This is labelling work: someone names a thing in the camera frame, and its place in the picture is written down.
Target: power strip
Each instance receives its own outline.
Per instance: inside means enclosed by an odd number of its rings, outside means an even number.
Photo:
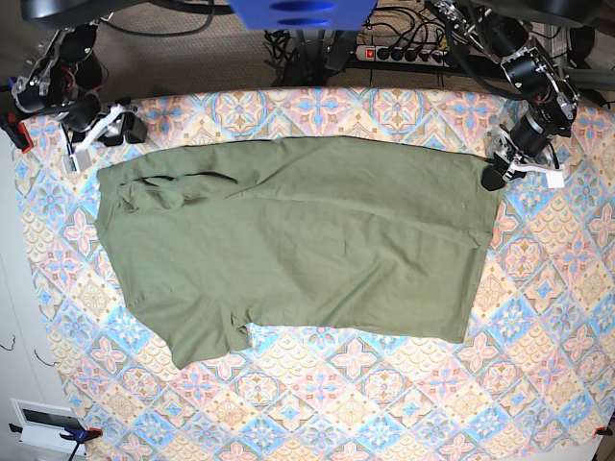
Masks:
[[[355,50],[359,61],[396,62],[398,64],[421,64],[449,67],[446,63],[448,53],[440,50],[407,50],[401,47],[391,50],[388,46],[359,45]]]

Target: black cable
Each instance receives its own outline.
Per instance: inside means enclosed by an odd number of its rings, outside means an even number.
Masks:
[[[431,55],[433,55],[434,51],[437,51],[438,46],[440,46],[440,43],[442,42],[442,38],[444,38],[444,36],[440,35],[440,31],[435,31],[435,46],[431,49],[430,53],[428,54],[428,58],[431,58]]]
[[[54,360],[53,364],[45,362],[42,358],[40,358],[38,356],[38,352],[37,352],[36,349],[35,349],[35,356],[37,357],[38,360],[40,360],[44,365],[47,365],[48,367],[54,367],[55,368],[56,365],[60,364],[60,362],[58,360]]]
[[[531,31],[532,34],[535,34],[536,36],[541,36],[545,38],[546,40],[553,40],[555,37],[559,35],[560,32],[561,32],[561,26],[558,26],[557,29],[555,29],[555,34],[553,34],[552,36],[545,36],[544,34],[540,34],[539,32]]]
[[[497,86],[493,86],[484,80],[468,63],[468,61],[459,53],[459,50],[453,40],[453,23],[450,20],[446,21],[446,27],[444,29],[444,33],[446,35],[446,41],[449,45],[449,49],[451,50],[451,54],[455,60],[459,63],[459,65],[465,70],[469,77],[474,79],[480,86],[484,89],[493,93],[497,96],[501,96],[506,99],[510,99],[512,101],[526,101],[530,95],[520,94],[520,93],[512,93],[505,89],[498,88]]]
[[[551,147],[551,153],[553,155],[553,164],[555,165],[555,168],[559,169],[559,158],[557,158],[557,154],[555,153],[555,147],[553,146],[551,141],[549,141],[549,147]]]
[[[205,19],[205,22],[199,27],[197,27],[196,29],[191,29],[189,31],[169,32],[166,34],[154,34],[150,32],[131,31],[131,30],[116,26],[115,24],[111,24],[109,21],[105,21],[105,20],[101,21],[101,24],[105,24],[111,29],[117,32],[121,32],[122,34],[126,34],[128,36],[143,36],[147,38],[177,38],[180,36],[193,36],[195,34],[199,34],[203,32],[207,27],[209,27],[209,25],[211,24],[211,21],[213,20],[213,8],[215,7],[215,5],[214,5],[213,0],[208,0],[208,2],[210,6],[210,11],[209,11],[208,17]]]
[[[387,22],[370,22],[370,23],[366,23],[363,24],[363,27],[365,27],[368,31],[371,31],[374,27],[377,26],[384,26],[384,27],[388,27],[391,31],[393,31],[393,33],[399,37],[399,36],[403,36],[406,32],[400,32],[397,29],[395,29],[393,26],[391,26],[389,23]]]
[[[214,16],[224,16],[234,14],[233,8],[229,5],[203,5],[198,3],[187,3],[176,0],[149,0],[149,3],[157,7],[166,8],[175,12],[192,12],[194,14],[212,14]]]
[[[418,12],[418,15],[419,15],[419,16],[421,16],[423,19],[427,19],[427,18],[423,15],[423,12],[424,12],[426,9],[427,9],[427,7],[423,7],[423,8],[421,9],[421,11],[419,11],[419,12]]]
[[[60,123],[60,129],[64,133],[64,139],[66,139],[66,150],[68,151],[68,154],[70,156],[73,156],[75,154],[75,150],[73,149],[72,142],[70,142],[70,135],[68,134],[68,130],[63,123]]]
[[[273,33],[264,31],[264,37],[271,46],[271,49],[267,48],[267,50],[271,53],[271,57],[274,61],[279,61],[282,58],[288,60],[289,53],[286,52],[286,48],[291,39],[288,31],[280,30],[274,31]]]
[[[410,21],[412,22],[412,26],[416,22],[414,20],[414,16],[408,12],[408,11],[412,12],[410,8],[406,9],[403,7],[377,7],[377,8],[374,8],[374,11],[375,12],[401,12],[410,18]]]
[[[420,42],[420,46],[417,46],[414,49],[415,50],[421,50],[421,49],[423,49],[423,47],[425,45],[427,45],[428,39],[430,37],[430,28],[428,27],[430,24],[435,24],[436,26],[440,25],[440,24],[438,24],[437,22],[434,22],[434,21],[424,21],[421,24],[419,24],[416,27],[416,29],[414,30],[414,33],[412,34],[412,36],[410,37],[410,40],[408,40],[407,45],[404,47],[404,50],[403,50],[404,53],[410,48],[410,45],[412,45],[413,43],[416,43],[414,41],[414,39],[416,38],[417,34],[419,33],[419,31],[421,29],[425,29],[425,36],[423,36],[423,40]]]
[[[15,349],[15,335],[12,336],[12,344],[11,344],[11,348],[10,349],[7,348],[6,346],[2,346],[1,344],[0,344],[0,348],[4,349],[5,351],[8,351],[8,352],[10,352],[13,349]]]

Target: red clamp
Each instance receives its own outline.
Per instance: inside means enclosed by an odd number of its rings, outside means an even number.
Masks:
[[[610,427],[599,427],[594,431],[594,435],[605,435],[608,437],[613,435],[613,430]]]
[[[28,152],[34,147],[30,134],[22,121],[17,119],[17,115],[12,112],[0,115],[0,128],[4,130],[11,141],[22,153]]]

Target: table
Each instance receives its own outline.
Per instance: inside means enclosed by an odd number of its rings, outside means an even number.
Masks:
[[[407,89],[194,94],[139,103],[147,142],[61,168],[57,124],[13,152],[37,300],[89,459],[484,461],[590,441],[615,408],[615,119],[581,108],[554,148],[566,188],[529,174],[499,209],[466,340],[251,327],[252,348],[177,370],[126,310],[93,227],[95,170],[148,152],[347,135],[482,155],[520,103]]]

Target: green t-shirt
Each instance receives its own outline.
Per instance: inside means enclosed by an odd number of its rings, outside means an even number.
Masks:
[[[472,156],[349,137],[159,151],[98,172],[128,309],[178,368],[246,325],[462,342],[500,194]]]

